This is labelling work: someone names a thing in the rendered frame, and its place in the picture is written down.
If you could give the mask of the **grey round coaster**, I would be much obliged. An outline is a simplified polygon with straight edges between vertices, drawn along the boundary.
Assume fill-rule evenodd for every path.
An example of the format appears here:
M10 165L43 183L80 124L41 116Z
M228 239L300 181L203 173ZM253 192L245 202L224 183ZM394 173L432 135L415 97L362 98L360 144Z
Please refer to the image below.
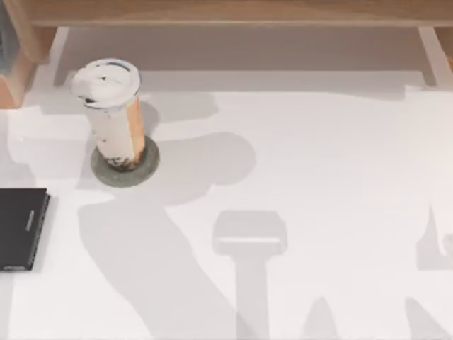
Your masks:
M150 137L145 137L145 147L137 162L120 158L106 159L96 147L90 159L94 176L103 184L114 188L137 186L149 179L158 169L160 152Z

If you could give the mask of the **white and orange lidded cup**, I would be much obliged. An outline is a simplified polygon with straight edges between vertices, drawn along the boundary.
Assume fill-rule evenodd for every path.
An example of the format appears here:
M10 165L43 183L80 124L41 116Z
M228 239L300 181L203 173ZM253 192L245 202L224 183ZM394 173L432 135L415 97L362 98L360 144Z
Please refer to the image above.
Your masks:
M115 58L88 63L71 81L71 91L85 109L98 151L118 171L131 171L142 160L141 82L138 68Z

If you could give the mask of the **wooden cupboard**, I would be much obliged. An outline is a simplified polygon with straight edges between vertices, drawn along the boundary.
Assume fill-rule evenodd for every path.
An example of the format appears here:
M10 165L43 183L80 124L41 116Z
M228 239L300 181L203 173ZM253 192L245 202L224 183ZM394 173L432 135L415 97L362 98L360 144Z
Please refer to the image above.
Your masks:
M3 27L36 64L67 31L58 85L116 57L159 91L453 94L453 0L0 0Z

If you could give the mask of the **black book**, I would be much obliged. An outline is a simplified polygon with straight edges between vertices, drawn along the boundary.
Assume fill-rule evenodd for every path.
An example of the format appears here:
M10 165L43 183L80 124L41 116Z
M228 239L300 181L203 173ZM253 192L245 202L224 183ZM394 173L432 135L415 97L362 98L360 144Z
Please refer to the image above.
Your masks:
M45 188L0 188L0 272L33 269L49 202Z

